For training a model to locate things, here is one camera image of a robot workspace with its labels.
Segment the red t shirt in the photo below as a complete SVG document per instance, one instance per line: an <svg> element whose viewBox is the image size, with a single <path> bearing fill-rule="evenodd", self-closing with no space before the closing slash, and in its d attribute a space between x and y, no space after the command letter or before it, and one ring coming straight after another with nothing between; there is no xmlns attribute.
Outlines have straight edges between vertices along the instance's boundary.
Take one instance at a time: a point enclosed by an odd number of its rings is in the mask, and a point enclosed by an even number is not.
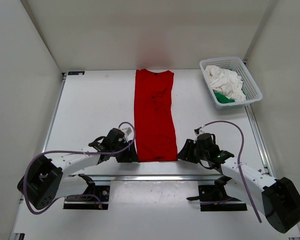
<svg viewBox="0 0 300 240"><path fill-rule="evenodd" d="M135 72L134 128L140 162L177 160L176 131L172 117L174 73Z"/></svg>

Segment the white t shirt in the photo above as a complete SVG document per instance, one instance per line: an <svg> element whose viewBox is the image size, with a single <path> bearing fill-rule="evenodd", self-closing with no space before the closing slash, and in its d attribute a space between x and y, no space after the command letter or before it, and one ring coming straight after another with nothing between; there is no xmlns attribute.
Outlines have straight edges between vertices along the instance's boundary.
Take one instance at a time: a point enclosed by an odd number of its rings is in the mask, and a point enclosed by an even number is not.
<svg viewBox="0 0 300 240"><path fill-rule="evenodd" d="M242 77L235 71L220 68L215 65L207 65L204 72L208 76L207 82L213 92L223 94L229 99L234 99L235 102L242 102L247 99L242 90Z"/></svg>

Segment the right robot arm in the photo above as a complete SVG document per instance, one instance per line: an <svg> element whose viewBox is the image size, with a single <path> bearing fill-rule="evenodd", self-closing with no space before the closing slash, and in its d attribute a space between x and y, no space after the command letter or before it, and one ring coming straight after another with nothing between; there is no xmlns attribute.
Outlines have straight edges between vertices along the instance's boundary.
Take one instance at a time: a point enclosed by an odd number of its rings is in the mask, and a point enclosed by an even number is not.
<svg viewBox="0 0 300 240"><path fill-rule="evenodd" d="M233 210L243 211L247 205L255 206L280 233L288 232L300 222L300 194L293 182L238 162L234 154L219 148L214 134L202 133L196 140L187 139L177 159L194 164L206 161L206 169L220 173L213 184L198 187L198 196L187 198L199 200L203 211L225 211L222 203L241 201L242 205Z"/></svg>

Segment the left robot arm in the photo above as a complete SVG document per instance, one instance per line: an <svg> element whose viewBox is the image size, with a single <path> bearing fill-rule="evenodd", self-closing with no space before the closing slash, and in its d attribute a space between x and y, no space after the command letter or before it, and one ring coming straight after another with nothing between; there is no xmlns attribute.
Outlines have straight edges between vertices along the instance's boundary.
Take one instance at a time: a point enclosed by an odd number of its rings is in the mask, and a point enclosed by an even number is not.
<svg viewBox="0 0 300 240"><path fill-rule="evenodd" d="M95 202L101 209L102 191L96 189L94 180L83 170L98 166L110 158L115 158L119 163L139 162L135 140L129 139L134 131L133 126L119 126L81 150L47 151L35 157L17 184L18 191L26 197L29 210L39 215L60 198Z"/></svg>

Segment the green t shirt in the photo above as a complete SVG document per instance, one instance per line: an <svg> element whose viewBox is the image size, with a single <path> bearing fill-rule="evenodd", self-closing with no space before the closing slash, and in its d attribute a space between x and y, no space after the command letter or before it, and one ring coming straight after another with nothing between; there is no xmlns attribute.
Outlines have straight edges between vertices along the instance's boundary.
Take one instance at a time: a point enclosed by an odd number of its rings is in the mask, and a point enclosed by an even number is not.
<svg viewBox="0 0 300 240"><path fill-rule="evenodd" d="M225 95L219 93L219 92L214 92L214 95L217 99L217 101L221 104L229 104L229 103L235 103L236 101L232 98L227 98Z"/></svg>

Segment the white plastic basket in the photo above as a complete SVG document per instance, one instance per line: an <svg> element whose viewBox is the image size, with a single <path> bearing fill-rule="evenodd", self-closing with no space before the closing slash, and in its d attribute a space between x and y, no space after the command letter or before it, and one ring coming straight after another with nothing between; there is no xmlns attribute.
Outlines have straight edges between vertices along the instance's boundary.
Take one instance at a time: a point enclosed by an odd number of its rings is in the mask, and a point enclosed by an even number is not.
<svg viewBox="0 0 300 240"><path fill-rule="evenodd" d="M217 110L244 107L262 100L259 87L239 57L204 59L199 66Z"/></svg>

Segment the blue label sticker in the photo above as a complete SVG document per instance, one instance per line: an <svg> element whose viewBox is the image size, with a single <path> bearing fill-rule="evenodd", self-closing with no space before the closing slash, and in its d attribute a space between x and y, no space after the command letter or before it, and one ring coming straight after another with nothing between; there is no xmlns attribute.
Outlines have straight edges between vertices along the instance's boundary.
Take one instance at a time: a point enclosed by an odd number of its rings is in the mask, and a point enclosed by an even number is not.
<svg viewBox="0 0 300 240"><path fill-rule="evenodd" d="M85 74L85 71L69 71L68 76L82 76Z"/></svg>

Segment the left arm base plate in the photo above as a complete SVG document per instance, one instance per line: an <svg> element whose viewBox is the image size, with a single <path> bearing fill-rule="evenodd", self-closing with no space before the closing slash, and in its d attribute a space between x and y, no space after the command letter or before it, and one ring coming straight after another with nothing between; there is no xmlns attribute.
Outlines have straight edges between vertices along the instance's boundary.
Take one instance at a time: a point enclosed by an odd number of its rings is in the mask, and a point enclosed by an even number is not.
<svg viewBox="0 0 300 240"><path fill-rule="evenodd" d="M110 197L110 182L95 182L84 173L62 179L57 198L64 198L66 210L107 210Z"/></svg>

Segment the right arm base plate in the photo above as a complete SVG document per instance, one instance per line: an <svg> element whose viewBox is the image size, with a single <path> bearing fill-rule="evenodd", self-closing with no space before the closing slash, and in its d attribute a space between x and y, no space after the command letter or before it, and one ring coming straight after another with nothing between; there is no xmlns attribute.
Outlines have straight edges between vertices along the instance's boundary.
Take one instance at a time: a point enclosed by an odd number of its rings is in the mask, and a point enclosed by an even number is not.
<svg viewBox="0 0 300 240"><path fill-rule="evenodd" d="M217 180L201 180L197 183L198 194L187 197L186 200L198 201L201 212L244 212L248 210L244 202L228 196Z"/></svg>

